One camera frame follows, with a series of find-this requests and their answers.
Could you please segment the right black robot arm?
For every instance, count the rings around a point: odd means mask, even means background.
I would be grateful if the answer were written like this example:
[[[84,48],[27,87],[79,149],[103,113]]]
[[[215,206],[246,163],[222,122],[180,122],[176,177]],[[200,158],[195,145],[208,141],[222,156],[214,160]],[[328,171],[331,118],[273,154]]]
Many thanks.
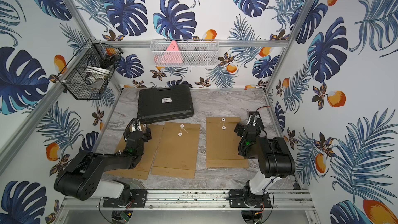
[[[238,123],[234,132],[241,138],[238,154],[257,160],[259,171],[248,181],[251,195],[262,195],[270,186],[295,173],[293,156],[283,138],[268,138],[259,112],[249,112],[245,124]]]

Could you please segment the brown kraft file bag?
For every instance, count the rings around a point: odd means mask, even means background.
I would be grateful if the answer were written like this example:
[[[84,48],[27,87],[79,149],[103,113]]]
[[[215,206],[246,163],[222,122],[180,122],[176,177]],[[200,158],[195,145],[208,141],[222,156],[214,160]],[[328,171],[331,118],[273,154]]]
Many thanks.
[[[200,130],[199,124],[166,122],[151,174],[194,178]]]
[[[238,154],[241,140],[235,127],[239,117],[206,118],[206,167],[207,168],[248,168],[249,163]]]
[[[151,171],[151,167],[155,159],[157,149],[159,147],[164,126],[151,124],[149,125],[149,128],[151,129],[152,138],[147,143],[145,143],[144,145],[145,153],[142,155],[142,158],[138,163],[138,165],[130,170],[107,171],[105,172],[105,174],[124,177],[124,178],[133,178],[133,179],[142,179],[142,180],[148,179],[149,172]]]

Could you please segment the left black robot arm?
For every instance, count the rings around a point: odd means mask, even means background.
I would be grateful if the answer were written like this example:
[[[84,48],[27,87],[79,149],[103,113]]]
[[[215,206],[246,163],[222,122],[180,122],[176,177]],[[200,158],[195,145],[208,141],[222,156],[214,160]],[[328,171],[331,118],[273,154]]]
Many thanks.
[[[104,172],[135,168],[145,154],[145,144],[151,140],[151,129],[133,118],[123,133],[125,148],[114,154],[81,150],[70,164],[56,177],[54,189],[65,196],[81,201],[91,197],[118,199],[123,204],[130,200],[130,187],[111,181],[112,190],[105,190]]]

